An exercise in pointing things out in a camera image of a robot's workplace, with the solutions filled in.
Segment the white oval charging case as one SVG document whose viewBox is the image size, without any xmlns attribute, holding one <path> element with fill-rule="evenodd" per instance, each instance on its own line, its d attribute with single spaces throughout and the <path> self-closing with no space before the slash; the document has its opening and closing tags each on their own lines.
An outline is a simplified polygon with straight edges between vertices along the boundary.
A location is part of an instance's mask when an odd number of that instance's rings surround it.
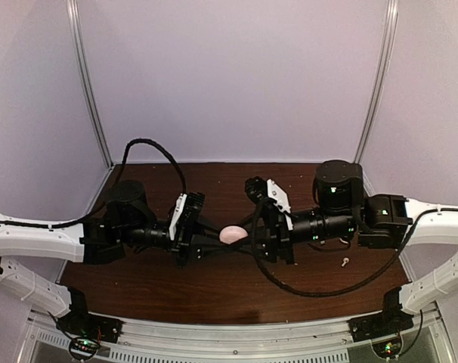
<svg viewBox="0 0 458 363">
<path fill-rule="evenodd" d="M 226 226 L 219 233 L 219 240 L 223 244 L 233 244 L 246 237 L 248 237 L 247 230 L 237 225 Z"/>
</svg>

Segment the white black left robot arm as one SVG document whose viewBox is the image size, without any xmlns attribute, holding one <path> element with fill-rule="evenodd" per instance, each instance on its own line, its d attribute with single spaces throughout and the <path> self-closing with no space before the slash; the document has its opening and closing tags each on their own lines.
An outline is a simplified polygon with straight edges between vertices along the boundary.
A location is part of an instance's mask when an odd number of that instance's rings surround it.
<svg viewBox="0 0 458 363">
<path fill-rule="evenodd" d="M 15 219 L 0 213 L 0 287 L 66 321 L 80 336 L 95 328 L 82 292 L 51 283 L 15 261 L 37 256 L 86 265 L 103 265 L 125 257 L 125 247 L 168 251 L 179 266 L 247 237 L 239 226 L 217 229 L 200 212 L 205 197 L 183 193 L 172 217 L 159 220 L 147 204 L 139 181 L 121 181 L 108 192 L 105 213 L 79 220 L 50 222 Z"/>
</svg>

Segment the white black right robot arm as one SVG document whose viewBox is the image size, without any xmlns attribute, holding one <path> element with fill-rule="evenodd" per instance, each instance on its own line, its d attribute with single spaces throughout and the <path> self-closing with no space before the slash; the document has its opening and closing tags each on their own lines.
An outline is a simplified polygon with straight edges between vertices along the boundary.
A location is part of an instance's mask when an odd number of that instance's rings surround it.
<svg viewBox="0 0 458 363">
<path fill-rule="evenodd" d="M 316 169 L 312 194 L 317 207 L 293 212 L 286 192 L 272 179 L 250 178 L 248 198 L 256 205 L 249 231 L 227 227 L 220 239 L 229 247 L 252 248 L 256 262 L 282 259 L 294 262 L 294 244 L 338 238 L 357 238 L 360 247 L 392 249 L 395 254 L 370 277 L 337 290 L 337 296 L 360 289 L 382 275 L 405 247 L 450 244 L 458 247 L 458 206 L 424 203 L 394 194 L 364 194 L 364 174 L 358 163 L 330 160 Z M 375 328 L 389 334 L 420 309 L 458 288 L 458 250 L 424 277 L 385 295 L 385 308 Z"/>
</svg>

